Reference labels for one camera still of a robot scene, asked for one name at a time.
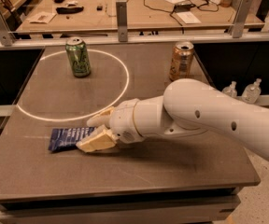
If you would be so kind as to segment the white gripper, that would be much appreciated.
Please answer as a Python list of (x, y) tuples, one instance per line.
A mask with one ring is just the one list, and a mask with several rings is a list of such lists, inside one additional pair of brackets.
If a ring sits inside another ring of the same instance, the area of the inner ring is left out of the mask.
[(135, 106), (138, 102), (138, 99), (124, 101), (89, 118), (87, 125), (98, 128), (78, 141), (77, 148), (90, 153), (114, 147), (118, 138), (125, 144), (144, 141), (145, 138), (139, 134), (134, 122)]

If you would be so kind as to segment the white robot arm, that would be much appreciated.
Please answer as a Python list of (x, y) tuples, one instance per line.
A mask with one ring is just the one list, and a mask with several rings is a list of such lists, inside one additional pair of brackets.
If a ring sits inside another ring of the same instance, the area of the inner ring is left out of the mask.
[(91, 117), (94, 131), (77, 142), (88, 153), (148, 137), (175, 139), (206, 131), (230, 135), (269, 161), (269, 109), (234, 99), (195, 80), (179, 79), (162, 96), (133, 99)]

